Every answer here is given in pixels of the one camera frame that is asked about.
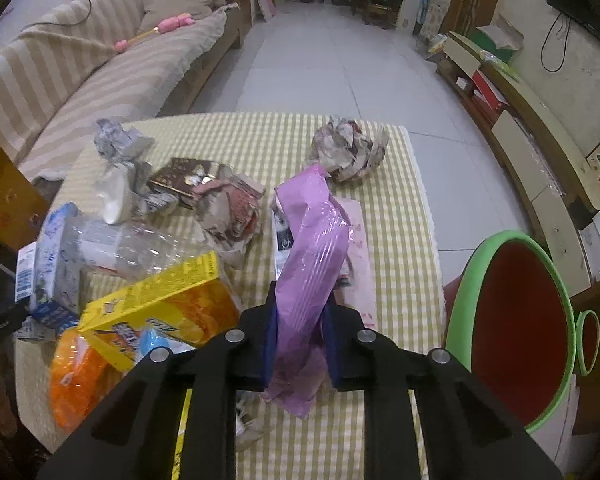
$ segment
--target purple plastic bag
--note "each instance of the purple plastic bag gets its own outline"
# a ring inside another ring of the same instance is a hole
[[[276,188],[294,244],[276,284],[278,348],[265,396],[299,417],[309,412],[327,370],[318,321],[349,249],[349,218],[326,175],[311,166]]]

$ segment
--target power cord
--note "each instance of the power cord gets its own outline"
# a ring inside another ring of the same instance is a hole
[[[551,35],[551,31],[554,30],[555,24],[558,23],[560,17],[565,17],[566,21],[563,21],[560,25],[560,29],[558,29],[557,34],[555,35],[558,40],[564,38],[564,49],[562,51],[562,61],[560,62],[560,66],[556,70],[549,70],[544,64],[544,48],[546,47],[547,41],[549,41],[549,36]],[[571,32],[571,18],[565,16],[562,12],[556,16],[554,20],[554,24],[549,29],[549,32],[546,34],[546,38],[544,38],[544,43],[542,44],[542,49],[540,50],[540,63],[542,64],[542,68],[544,68],[547,72],[555,74],[559,72],[560,69],[564,66],[564,60],[567,57],[567,42],[569,41],[569,33]]]
[[[75,22],[75,23],[33,22],[33,23],[29,23],[29,25],[25,25],[24,27],[22,27],[20,29],[20,31],[22,32],[23,30],[25,30],[29,27],[33,27],[34,25],[60,25],[61,27],[77,27],[78,25],[82,25],[84,22],[86,22],[89,19],[89,16],[91,16],[91,9],[93,9],[93,4],[91,3],[91,0],[88,0],[88,2],[89,2],[89,10],[87,11],[87,15],[78,22]]]

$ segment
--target green rim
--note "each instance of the green rim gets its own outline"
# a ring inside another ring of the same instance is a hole
[[[589,368],[587,368],[587,364],[584,362],[584,345],[582,343],[582,332],[584,330],[584,322],[587,319],[587,316],[593,316],[593,319],[596,321],[597,331],[596,351],[593,353],[593,359],[591,360],[591,366]],[[578,320],[576,322],[576,345],[578,345],[577,353],[579,372],[582,376],[589,375],[596,364],[596,359],[598,358],[598,347],[600,346],[600,320],[598,319],[598,314],[596,314],[593,310],[584,310],[578,314]]]
[[[462,308],[454,308],[451,312],[445,348],[448,349],[469,371],[471,371],[471,348],[474,339],[475,310],[478,306],[478,297],[480,296],[482,282],[484,281],[487,268],[489,267],[491,260],[493,260],[495,253],[503,244],[512,241],[525,244],[526,247],[531,249],[531,251],[533,251],[533,253],[542,261],[554,280],[555,287],[558,290],[564,309],[568,337],[567,361],[564,366],[562,383],[551,404],[544,409],[544,412],[542,412],[536,420],[526,426],[527,433],[532,433],[542,426],[542,424],[544,424],[544,422],[553,414],[564,397],[571,381],[571,374],[573,373],[576,355],[575,325],[573,322],[573,311],[571,310],[569,295],[567,294],[567,290],[558,271],[555,269],[554,264],[542,247],[530,237],[518,231],[503,231],[487,238],[480,244],[467,263],[464,275],[460,281],[460,287],[458,288],[454,305],[462,305]]]

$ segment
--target red box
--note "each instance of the red box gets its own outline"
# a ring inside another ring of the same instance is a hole
[[[494,112],[501,113],[509,105],[509,102],[507,102],[500,90],[496,88],[496,85],[489,81],[480,70],[474,72],[472,79]]]

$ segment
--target orange packaging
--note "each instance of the orange packaging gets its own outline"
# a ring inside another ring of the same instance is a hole
[[[121,378],[75,328],[62,333],[50,375],[51,410],[67,432],[75,430]]]

